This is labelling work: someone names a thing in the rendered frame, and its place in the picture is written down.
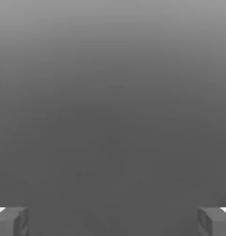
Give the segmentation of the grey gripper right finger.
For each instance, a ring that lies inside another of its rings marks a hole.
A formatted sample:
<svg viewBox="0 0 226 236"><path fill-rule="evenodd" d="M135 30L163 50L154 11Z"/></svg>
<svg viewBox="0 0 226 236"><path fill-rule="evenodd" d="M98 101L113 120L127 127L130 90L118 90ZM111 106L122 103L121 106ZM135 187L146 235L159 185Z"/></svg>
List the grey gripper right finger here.
<svg viewBox="0 0 226 236"><path fill-rule="evenodd" d="M226 207L199 207L197 231L197 236L226 236Z"/></svg>

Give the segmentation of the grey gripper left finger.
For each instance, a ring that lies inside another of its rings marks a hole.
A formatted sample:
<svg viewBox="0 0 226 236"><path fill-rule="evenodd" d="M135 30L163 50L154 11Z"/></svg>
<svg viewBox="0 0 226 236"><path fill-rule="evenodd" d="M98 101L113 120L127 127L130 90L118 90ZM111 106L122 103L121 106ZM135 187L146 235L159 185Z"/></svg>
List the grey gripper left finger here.
<svg viewBox="0 0 226 236"><path fill-rule="evenodd" d="M29 236L29 209L0 207L0 236Z"/></svg>

